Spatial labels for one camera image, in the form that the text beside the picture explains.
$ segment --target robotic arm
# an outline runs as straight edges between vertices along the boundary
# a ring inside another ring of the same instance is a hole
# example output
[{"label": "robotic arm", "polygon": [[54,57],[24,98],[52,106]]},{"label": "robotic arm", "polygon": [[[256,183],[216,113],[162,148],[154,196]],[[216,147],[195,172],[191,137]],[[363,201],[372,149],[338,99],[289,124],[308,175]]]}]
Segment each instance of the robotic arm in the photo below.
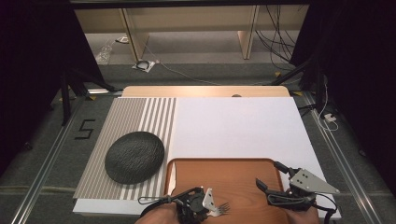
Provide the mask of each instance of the robotic arm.
[{"label": "robotic arm", "polygon": [[337,194],[340,191],[305,169],[293,169],[279,161],[275,161],[274,166],[282,173],[290,175],[290,189],[285,192],[268,189],[260,179],[256,178],[256,186],[265,193],[268,204],[293,211],[306,211],[314,206],[327,211],[325,223],[328,223],[337,210],[336,204],[334,204],[335,209],[316,205],[317,195],[320,193]]},{"label": "robotic arm", "polygon": [[211,189],[204,193],[203,188],[193,188],[186,190],[174,197],[167,196],[160,198],[143,210],[140,217],[148,211],[165,203],[177,204],[177,217],[182,224],[199,224],[207,219],[207,214],[214,207]]}]

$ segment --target wire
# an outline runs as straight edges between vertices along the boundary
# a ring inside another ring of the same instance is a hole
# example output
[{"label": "wire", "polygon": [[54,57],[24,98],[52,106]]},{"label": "wire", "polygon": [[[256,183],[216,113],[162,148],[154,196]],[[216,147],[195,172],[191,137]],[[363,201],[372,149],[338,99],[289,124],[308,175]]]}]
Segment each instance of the wire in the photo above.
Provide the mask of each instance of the wire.
[{"label": "wire", "polygon": [[301,110],[301,109],[311,109],[311,110],[313,110],[313,109],[315,109],[315,104],[300,106],[300,107],[297,107],[297,108],[298,108],[299,110]]},{"label": "wire", "polygon": [[102,45],[101,47],[99,47],[99,48],[97,48],[97,49],[91,49],[91,51],[94,52],[94,51],[97,51],[97,50],[101,49],[102,47],[106,46],[106,45],[107,45],[107,42],[108,42],[109,40],[110,40],[110,39],[108,39],[108,40],[105,42],[105,44]]},{"label": "wire", "polygon": [[[283,199],[283,200],[286,200],[289,202],[288,203],[276,203],[275,201],[273,201],[272,198]],[[272,205],[289,205],[289,204],[298,204],[298,203],[304,202],[304,199],[302,199],[302,198],[288,198],[288,197],[283,197],[283,196],[278,196],[278,195],[273,195],[273,194],[268,195],[267,199]]]},{"label": "wire", "polygon": [[[279,67],[274,63],[273,60],[273,54],[275,54],[276,56],[279,57],[279,59],[286,64],[290,63],[290,57],[291,57],[291,52],[289,50],[289,47],[294,48],[294,46],[287,44],[285,42],[285,40],[283,39],[281,33],[280,33],[280,15],[281,15],[281,6],[278,5],[275,8],[275,15],[272,15],[272,13],[270,12],[270,9],[268,6],[266,6],[268,15],[270,16],[271,22],[274,25],[275,28],[275,33],[274,36],[271,39],[267,38],[265,35],[262,34],[262,32],[260,31],[260,33],[258,31],[256,31],[256,34],[258,35],[260,41],[264,44],[264,46],[266,48],[268,48],[270,50],[270,59],[271,59],[271,63],[273,64],[274,67],[281,69],[281,70],[287,70],[290,71],[292,70],[292,68],[283,68],[283,67]],[[287,31],[285,31],[287,36],[290,38],[290,40],[295,44],[294,40],[292,40],[292,38],[290,37],[289,33],[287,33]],[[269,45],[268,43],[265,42],[266,39],[267,41],[271,41],[271,45]],[[274,44],[278,44],[278,52],[276,52],[274,50]]]},{"label": "wire", "polygon": [[327,198],[330,202],[332,202],[332,203],[334,204],[335,208],[334,208],[333,210],[334,210],[334,211],[337,211],[337,210],[338,210],[338,206],[337,206],[337,204],[335,203],[334,200],[332,200],[332,199],[329,198],[328,196],[326,196],[326,195],[324,195],[324,194],[321,194],[321,193],[317,193],[317,195]]},{"label": "wire", "polygon": [[312,110],[306,110],[300,117],[302,118],[302,117],[305,116],[309,111],[312,111]]},{"label": "wire", "polygon": [[[174,73],[177,73],[177,74],[180,74],[180,75],[182,75],[183,77],[186,77],[186,78],[191,79],[191,80],[193,80],[193,81],[204,82],[204,83],[211,84],[211,85],[215,85],[215,86],[223,86],[223,84],[219,84],[219,83],[217,83],[217,82],[206,81],[206,80],[201,80],[201,79],[198,79],[198,78],[190,77],[190,76],[188,76],[188,75],[186,75],[186,74],[184,74],[184,73],[178,72],[178,71],[176,71],[176,70],[173,70],[173,69],[167,67],[164,63],[162,63],[162,61],[159,59],[159,57],[157,57],[157,56],[149,49],[149,47],[146,45],[146,43],[143,42],[143,44],[145,45],[145,48],[148,50],[148,52],[149,52],[154,58],[156,58],[157,61],[159,61],[159,64],[162,65],[162,66],[163,66],[164,68],[166,68],[167,70],[169,70],[169,71],[171,71],[171,72],[174,72]],[[247,84],[247,86],[255,86],[255,85],[264,84],[264,83],[265,83],[265,82],[256,82],[256,83],[252,83],[252,84]]]},{"label": "wire", "polygon": [[283,85],[290,85],[290,84],[292,84],[292,83],[294,83],[294,82],[298,82],[298,81],[300,81],[300,80],[301,80],[301,78],[298,78],[298,79],[296,79],[296,80],[294,80],[294,81],[291,81],[291,82],[284,82]]},{"label": "wire", "polygon": [[303,7],[305,7],[306,5],[300,5],[299,8],[297,9],[297,11],[300,11],[301,9],[303,9]]},{"label": "wire", "polygon": [[323,125],[321,124],[320,116],[321,116],[321,114],[323,113],[323,111],[325,110],[326,105],[327,105],[328,100],[329,100],[329,94],[327,93],[327,83],[324,83],[324,87],[325,87],[325,91],[326,91],[326,101],[325,101],[325,103],[324,103],[324,106],[323,106],[322,110],[321,110],[320,113],[317,115],[318,124],[319,124],[319,126],[320,126],[323,130],[327,130],[327,131],[330,131],[330,132],[335,132],[335,131],[338,130],[338,124],[337,124],[335,121],[332,121],[332,123],[335,124],[335,129],[325,128],[325,127],[323,127]]},{"label": "wire", "polygon": [[[142,197],[137,198],[137,201],[140,204],[151,204],[151,203],[157,203],[165,198],[167,198],[167,197],[145,197],[145,196],[142,196]],[[140,200],[144,200],[144,199],[155,199],[155,200],[147,202],[147,203],[142,203]]]}]

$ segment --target gray floor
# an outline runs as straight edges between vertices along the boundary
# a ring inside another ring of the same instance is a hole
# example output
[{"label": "gray floor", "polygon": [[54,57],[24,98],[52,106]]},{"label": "gray floor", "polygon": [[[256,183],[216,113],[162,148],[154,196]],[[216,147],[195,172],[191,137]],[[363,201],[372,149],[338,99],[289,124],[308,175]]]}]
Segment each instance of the gray floor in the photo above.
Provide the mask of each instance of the gray floor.
[{"label": "gray floor", "polygon": [[[296,38],[298,32],[290,32],[290,34]],[[107,41],[112,42],[121,36],[123,34],[87,35],[92,47],[92,55],[95,56]],[[253,42],[250,60],[243,60],[235,32],[151,34],[148,40],[149,50],[145,51],[143,59],[160,60],[166,67],[156,64],[149,73],[131,68],[134,62],[128,45],[114,43],[112,48],[109,65],[101,65],[100,68],[105,80],[120,88],[128,85],[153,84],[208,85],[203,81],[220,85],[265,84],[274,80],[275,72],[286,72],[272,65],[271,54],[257,36]],[[273,56],[273,62],[282,68],[292,67],[284,63],[279,64],[282,61],[276,56]],[[285,86],[290,91],[297,91],[298,80],[299,76],[294,77],[288,80]],[[87,86],[90,89],[97,88],[90,83],[87,83]],[[106,95],[77,98],[72,101],[72,108],[77,111],[74,122],[70,124],[70,130],[65,133],[59,155],[50,167],[49,175],[33,209],[29,211],[27,223],[134,223],[135,217],[83,217],[72,212],[74,190],[114,97],[116,96]],[[303,96],[293,97],[297,106],[312,103],[309,92],[305,92]],[[43,119],[31,140],[33,150],[21,152],[0,178],[0,223],[9,223],[12,220],[25,193],[34,183],[53,143],[59,137],[63,119],[60,98],[60,95],[54,98],[53,111]],[[336,117],[339,128],[331,133],[321,130],[314,112],[302,117],[326,180],[341,190],[341,194],[334,199],[340,207],[343,219],[336,223],[371,222],[365,218],[359,198],[356,197],[354,189],[348,184],[345,175],[335,162],[331,143],[341,148],[348,164],[353,168],[353,174],[367,194],[368,202],[378,213],[382,223],[396,223],[395,198],[374,166],[359,153],[359,144],[353,138],[353,133],[342,116],[336,114]],[[87,140],[77,140],[76,137],[85,134],[78,131],[84,119],[95,120],[85,126],[93,129],[92,136]],[[324,133],[332,136],[331,143],[325,138]]]}]

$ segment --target orange tray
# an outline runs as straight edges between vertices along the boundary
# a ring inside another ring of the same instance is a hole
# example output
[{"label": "orange tray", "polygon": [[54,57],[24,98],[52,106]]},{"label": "orange tray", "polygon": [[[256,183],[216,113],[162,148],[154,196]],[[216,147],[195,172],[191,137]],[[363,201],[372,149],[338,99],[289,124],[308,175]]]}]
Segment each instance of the orange tray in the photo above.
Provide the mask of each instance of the orange tray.
[{"label": "orange tray", "polygon": [[269,159],[174,159],[168,163],[165,193],[173,161],[177,184],[172,195],[187,189],[212,188],[215,205],[229,203],[226,216],[209,217],[204,223],[289,223],[286,213],[269,206],[265,194],[256,187],[256,177],[269,189],[283,190],[279,171]]}]

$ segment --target fork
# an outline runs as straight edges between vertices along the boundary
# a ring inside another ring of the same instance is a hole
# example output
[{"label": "fork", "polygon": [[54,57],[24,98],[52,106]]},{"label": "fork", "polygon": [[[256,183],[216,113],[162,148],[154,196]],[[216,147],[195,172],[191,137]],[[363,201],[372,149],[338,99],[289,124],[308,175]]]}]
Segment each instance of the fork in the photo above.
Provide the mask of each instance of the fork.
[{"label": "fork", "polygon": [[227,212],[231,209],[229,203],[221,204],[215,209],[215,211],[210,211],[207,215],[212,217],[219,217],[228,214]]}]

